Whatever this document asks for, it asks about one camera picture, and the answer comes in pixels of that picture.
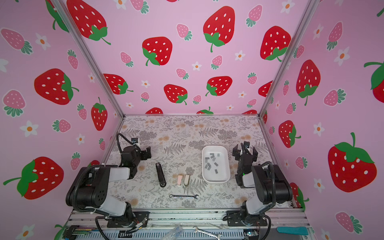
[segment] gray metal piece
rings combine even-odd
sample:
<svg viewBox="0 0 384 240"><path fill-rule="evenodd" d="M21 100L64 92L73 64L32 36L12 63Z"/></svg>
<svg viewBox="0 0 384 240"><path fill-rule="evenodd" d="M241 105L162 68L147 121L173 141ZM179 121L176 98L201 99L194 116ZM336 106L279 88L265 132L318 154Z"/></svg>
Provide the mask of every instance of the gray metal piece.
<svg viewBox="0 0 384 240"><path fill-rule="evenodd" d="M206 232L206 231L204 231L204 230L198 229L197 226L194 226L194 228L195 228L195 230L193 231L194 233L201 232L201 233L206 234L206 235L208 235L208 236L215 237L215 238L217 238L218 240L221 240L221 237L223 237L222 234L217 234L217 235L216 235L216 234L213 234L213 233L210 233L210 232Z"/></svg>

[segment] open-end wrench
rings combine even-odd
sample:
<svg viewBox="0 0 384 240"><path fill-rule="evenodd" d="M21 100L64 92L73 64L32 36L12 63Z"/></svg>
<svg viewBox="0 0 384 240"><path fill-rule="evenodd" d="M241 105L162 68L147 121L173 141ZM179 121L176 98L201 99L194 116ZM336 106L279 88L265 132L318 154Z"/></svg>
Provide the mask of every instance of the open-end wrench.
<svg viewBox="0 0 384 240"><path fill-rule="evenodd" d="M194 199L198 199L199 196L197 194L196 195L173 195L173 194L170 194L169 198L194 198Z"/></svg>
<svg viewBox="0 0 384 240"><path fill-rule="evenodd" d="M215 237L217 238L218 240L221 240L220 238L223 236L222 234L213 234L213 233L210 233L210 232L206 232L204 230L201 230L201 229L198 229L197 226L194 226L195 230L193 231L194 233L197 233L197 232L201 232L203 234L207 234L208 236L211 236L211 237Z"/></svg>

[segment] table surface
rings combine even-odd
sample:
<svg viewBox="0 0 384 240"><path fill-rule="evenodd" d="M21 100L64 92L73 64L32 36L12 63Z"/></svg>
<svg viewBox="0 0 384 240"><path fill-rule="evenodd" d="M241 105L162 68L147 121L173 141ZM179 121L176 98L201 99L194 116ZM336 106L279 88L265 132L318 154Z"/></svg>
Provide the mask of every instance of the table surface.
<svg viewBox="0 0 384 240"><path fill-rule="evenodd" d="M129 140L138 137L141 149L151 147L152 158L141 161L133 179L110 182L109 193L133 208L238 208L256 195L255 189L236 184L237 161L232 149L244 141L258 151L254 164L271 161L256 116L252 115L145 115L126 116L120 131ZM120 138L121 147L129 146ZM231 178L224 184L208 184L202 177L202 149L220 145L227 149ZM107 164L120 164L115 143ZM155 163L161 163L166 187L161 188ZM177 187L177 176L189 174L189 185ZM174 195L199 195L199 199L171 199ZM288 203L276 204L288 207Z"/></svg>

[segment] red strawberry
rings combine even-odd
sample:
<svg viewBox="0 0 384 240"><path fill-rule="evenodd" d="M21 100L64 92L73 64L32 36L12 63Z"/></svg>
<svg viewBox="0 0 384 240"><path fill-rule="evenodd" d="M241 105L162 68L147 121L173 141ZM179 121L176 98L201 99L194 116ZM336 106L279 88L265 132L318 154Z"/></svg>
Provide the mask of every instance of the red strawberry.
<svg viewBox="0 0 384 240"><path fill-rule="evenodd" d="M149 100L149 94L147 92L143 92L141 95L141 100L147 102Z"/></svg>
<svg viewBox="0 0 384 240"><path fill-rule="evenodd" d="M176 69L176 73L179 76L179 78L182 78L184 80L189 78L188 73L184 69L178 68Z"/></svg>
<svg viewBox="0 0 384 240"><path fill-rule="evenodd" d="M287 95L288 93L288 90L289 90L289 81L288 80L285 80L284 82L284 87L283 87L283 95Z"/></svg>
<svg viewBox="0 0 384 240"><path fill-rule="evenodd" d="M298 48L296 48L295 52L293 53L294 58L299 58L304 53L304 46L300 45Z"/></svg>
<svg viewBox="0 0 384 240"><path fill-rule="evenodd" d="M67 0L67 8L81 35L94 41L107 36L107 23L96 9L82 0Z"/></svg>
<svg viewBox="0 0 384 240"><path fill-rule="evenodd" d="M228 76L214 77L207 82L207 94L211 93L213 96L221 96L226 93L229 87L232 85L232 78Z"/></svg>
<svg viewBox="0 0 384 240"><path fill-rule="evenodd" d="M301 138L301 136L296 137L296 127L290 120L280 124L278 131L281 140L287 148L290 148L295 144L295 138Z"/></svg>
<svg viewBox="0 0 384 240"><path fill-rule="evenodd" d="M296 92L301 98L306 98L304 106L307 106L308 96L314 94L320 84L320 71L312 62L306 60L301 66L299 77L296 82Z"/></svg>
<svg viewBox="0 0 384 240"><path fill-rule="evenodd" d="M101 131L107 122L108 112L105 106L101 104L100 98L99 102L95 103L91 109L91 117L96 130Z"/></svg>
<svg viewBox="0 0 384 240"><path fill-rule="evenodd" d="M163 114L160 108L151 108L145 114Z"/></svg>
<svg viewBox="0 0 384 240"><path fill-rule="evenodd" d="M149 12L149 6L144 0L131 0L131 4L136 11L140 11L142 14Z"/></svg>
<svg viewBox="0 0 384 240"><path fill-rule="evenodd" d="M334 107L336 104L341 104L345 100L345 96L347 94L344 92L343 89L335 90L333 89L330 91L324 98L324 104Z"/></svg>
<svg viewBox="0 0 384 240"><path fill-rule="evenodd" d="M296 166L298 166L300 169L307 168L308 162L305 157L298 157L295 161Z"/></svg>
<svg viewBox="0 0 384 240"><path fill-rule="evenodd" d="M125 52L120 53L120 59L122 62L125 63L126 66L128 66L130 68L133 67L132 58L128 54L126 54Z"/></svg>
<svg viewBox="0 0 384 240"><path fill-rule="evenodd" d="M291 35L279 26L273 26L265 33L262 46L260 48L260 56L265 60L273 60L283 55L287 51L287 47L291 42Z"/></svg>
<svg viewBox="0 0 384 240"><path fill-rule="evenodd" d="M248 104L247 104L247 108L251 108L251 107L253 107L255 104L256 104L256 99L254 98L254 99L252 99L252 100L250 100L249 102L248 102Z"/></svg>
<svg viewBox="0 0 384 240"><path fill-rule="evenodd" d="M222 55L217 55L216 57L214 57L212 59L212 64L211 64L211 68L213 70L216 70L219 68L219 66L223 63L223 56Z"/></svg>
<svg viewBox="0 0 384 240"><path fill-rule="evenodd" d="M107 80L109 87L111 88L112 92L114 94L124 94L127 91L133 92L133 90L128 90L128 84L124 80L124 78L120 77L119 75L115 74L103 74L105 79Z"/></svg>
<svg viewBox="0 0 384 240"><path fill-rule="evenodd" d="M307 198L306 200L304 200L303 193L301 192L300 188L296 185L296 183L291 182L289 185L291 186L293 199L295 200L296 206L298 208L302 207L303 211L305 211L304 202L308 202L310 199Z"/></svg>
<svg viewBox="0 0 384 240"><path fill-rule="evenodd" d="M31 44L28 41L24 41L24 38L20 33L7 28L2 28L1 35L3 35L3 38L12 48L20 50L22 53L28 55L33 53Z"/></svg>
<svg viewBox="0 0 384 240"><path fill-rule="evenodd" d="M78 166L80 165L80 153L75 152L71 159L71 168L72 170L76 170Z"/></svg>
<svg viewBox="0 0 384 240"><path fill-rule="evenodd" d="M201 96L200 95L196 95L193 98L193 104L198 105L200 102L201 102Z"/></svg>
<svg viewBox="0 0 384 240"><path fill-rule="evenodd" d="M344 192L356 191L376 178L376 166L369 154L355 147L355 133L351 132L353 146L341 142L328 152L328 164L333 183Z"/></svg>
<svg viewBox="0 0 384 240"><path fill-rule="evenodd" d="M296 103L290 103L285 111L287 114L291 115L294 111L296 111Z"/></svg>
<svg viewBox="0 0 384 240"><path fill-rule="evenodd" d="M335 218L337 222L348 232L353 233L353 231L355 231L357 234L362 233L362 225L354 216L349 216L345 212L338 212L335 214Z"/></svg>
<svg viewBox="0 0 384 240"><path fill-rule="evenodd" d="M35 79L36 92L45 99L59 105L68 104L73 97L71 80L62 70L53 68Z"/></svg>
<svg viewBox="0 0 384 240"><path fill-rule="evenodd" d="M331 51L336 47L337 41L341 38L342 34L343 34L343 23L338 22L333 27L332 31L329 33L329 36L328 36L329 42L327 42L328 51Z"/></svg>
<svg viewBox="0 0 384 240"><path fill-rule="evenodd" d="M261 18L263 11L262 5L257 5L253 9L251 9L248 13L248 18L246 20L246 25L251 28L253 25L256 24L256 22Z"/></svg>
<svg viewBox="0 0 384 240"><path fill-rule="evenodd" d="M380 65L372 74L371 90L373 91L373 96L384 103L384 63L369 62L365 63L364 67L369 65Z"/></svg>
<svg viewBox="0 0 384 240"><path fill-rule="evenodd" d="M203 32L205 40L213 45L220 47L228 43L235 31L235 11L229 6L224 6L217 10L204 23Z"/></svg>
<svg viewBox="0 0 384 240"><path fill-rule="evenodd" d="M211 112L211 107L209 107L208 110L204 109L204 110L198 111L196 114L213 114L213 112Z"/></svg>
<svg viewBox="0 0 384 240"><path fill-rule="evenodd" d="M20 117L24 113L25 101L22 94L17 90L9 90L3 97L4 111L11 117Z"/></svg>
<svg viewBox="0 0 384 240"><path fill-rule="evenodd" d="M187 105L187 102L185 100L188 97L188 92L185 88L172 84L167 84L164 86L164 93L166 94L168 100L172 103L185 102L185 104Z"/></svg>
<svg viewBox="0 0 384 240"><path fill-rule="evenodd" d="M179 23L176 26L176 30L177 30L179 37L184 38L184 40L189 41L192 39L192 32L189 30L187 25Z"/></svg>
<svg viewBox="0 0 384 240"><path fill-rule="evenodd" d="M154 65L165 65L172 53L172 43L164 36L145 39L142 48L144 56L148 58L146 66L148 66L148 61Z"/></svg>
<svg viewBox="0 0 384 240"><path fill-rule="evenodd" d="M246 111L245 113L242 113L242 114L257 114L257 111L251 109L251 110L248 110L248 111Z"/></svg>
<svg viewBox="0 0 384 240"><path fill-rule="evenodd" d="M79 111L79 117L82 120L87 119L87 109L84 108L84 105L82 104L77 105L77 111Z"/></svg>
<svg viewBox="0 0 384 240"><path fill-rule="evenodd" d="M17 191L22 197L32 200L56 188L63 178L64 171L57 163L47 157L38 157L23 168L21 177L9 179L3 185L20 179Z"/></svg>
<svg viewBox="0 0 384 240"><path fill-rule="evenodd" d="M248 80L247 82L249 82L249 84L253 85L255 84L257 81L257 77L256 77L256 74L255 73L250 73L248 74Z"/></svg>
<svg viewBox="0 0 384 240"><path fill-rule="evenodd" d="M260 88L259 88L259 95L263 96L263 97L266 97L266 95L268 94L269 92L269 89L271 88L271 85L272 85L272 81L262 85Z"/></svg>
<svg viewBox="0 0 384 240"><path fill-rule="evenodd" d="M99 144L100 144L100 149L104 151L105 150L105 141L103 138L99 139Z"/></svg>

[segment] white flower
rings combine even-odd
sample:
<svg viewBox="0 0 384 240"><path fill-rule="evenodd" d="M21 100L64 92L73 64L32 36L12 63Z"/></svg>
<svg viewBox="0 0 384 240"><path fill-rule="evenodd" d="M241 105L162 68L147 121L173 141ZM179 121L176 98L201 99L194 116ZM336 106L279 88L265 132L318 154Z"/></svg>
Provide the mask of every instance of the white flower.
<svg viewBox="0 0 384 240"><path fill-rule="evenodd" d="M91 83L95 83L95 76L93 75L93 73L89 74L88 77Z"/></svg>
<svg viewBox="0 0 384 240"><path fill-rule="evenodd" d="M16 239L26 240L27 238L32 237L33 236L32 230L34 229L34 227L35 227L34 224L30 227L24 226L23 231L19 235L17 235Z"/></svg>
<svg viewBox="0 0 384 240"><path fill-rule="evenodd" d="M286 12L289 13L291 7L295 5L295 3L292 2L292 0L288 0L286 2L281 3L283 5L283 8L281 9L280 13Z"/></svg>
<svg viewBox="0 0 384 240"><path fill-rule="evenodd" d="M240 52L235 53L235 56L236 56L235 60L240 60L240 61L242 61L242 60L243 60L243 57L245 57L245 53L243 53L243 50L240 50Z"/></svg>
<svg viewBox="0 0 384 240"><path fill-rule="evenodd" d="M20 129L25 131L25 137L28 137L29 135L37 135L36 129L39 127L39 125L34 124L32 125L31 121L26 122L26 126L21 126Z"/></svg>
<svg viewBox="0 0 384 240"><path fill-rule="evenodd" d="M78 141L78 145L84 143L84 139L85 139L85 136L81 135L81 133L79 133L79 137L76 138L76 140Z"/></svg>
<svg viewBox="0 0 384 240"><path fill-rule="evenodd" d="M200 68L201 68L201 64L199 64L198 62L196 62L195 64L192 64L192 67L193 67L193 70L197 70L197 71L200 71Z"/></svg>
<svg viewBox="0 0 384 240"><path fill-rule="evenodd" d="M326 231L324 231L323 229L321 229L321 238L324 239L324 240L332 240L332 239L329 237L329 232L326 232Z"/></svg>
<svg viewBox="0 0 384 240"><path fill-rule="evenodd" d="M316 134L319 135L319 137L321 137L321 132L324 132L325 128L321 127L321 122L319 124L314 124L313 125L314 127L314 131L313 131L313 134Z"/></svg>
<svg viewBox="0 0 384 240"><path fill-rule="evenodd" d="M40 36L40 34L36 33L36 43L41 45L41 47L46 50L47 47L50 47L51 45L47 42L46 36Z"/></svg>
<svg viewBox="0 0 384 240"><path fill-rule="evenodd" d="M317 189L319 190L319 193L321 193L321 190L322 190L322 189L325 189L324 185L321 184L321 179L316 180L316 178L314 178L313 180L314 180L314 185L313 185L313 187L314 187L314 188L317 188Z"/></svg>
<svg viewBox="0 0 384 240"><path fill-rule="evenodd" d="M8 61L5 59L0 59L0 71L7 72L7 69L5 68L5 65L8 64Z"/></svg>
<svg viewBox="0 0 384 240"><path fill-rule="evenodd" d="M148 88L148 86L150 86L150 84L148 83L148 81L141 81L141 85L144 86L145 88Z"/></svg>
<svg viewBox="0 0 384 240"><path fill-rule="evenodd" d="M127 2L127 0L113 0L113 1L116 3L117 9L122 8L122 9L126 10L125 3Z"/></svg>
<svg viewBox="0 0 384 240"><path fill-rule="evenodd" d="M317 26L317 28L313 31L313 40L315 39L315 38L319 38L320 37L320 33L321 33L321 31L323 30L323 26L321 26L320 25L320 23L319 23L319 26Z"/></svg>
<svg viewBox="0 0 384 240"><path fill-rule="evenodd" d="M339 66L341 66L343 64L344 60L349 59L348 51L349 51L349 47L347 47L344 51L339 49L339 51L337 52L338 56L333 61L339 62Z"/></svg>
<svg viewBox="0 0 384 240"><path fill-rule="evenodd" d="M241 93L239 93L239 98L244 98L245 95L246 95L246 93L244 93L244 91L242 91Z"/></svg>

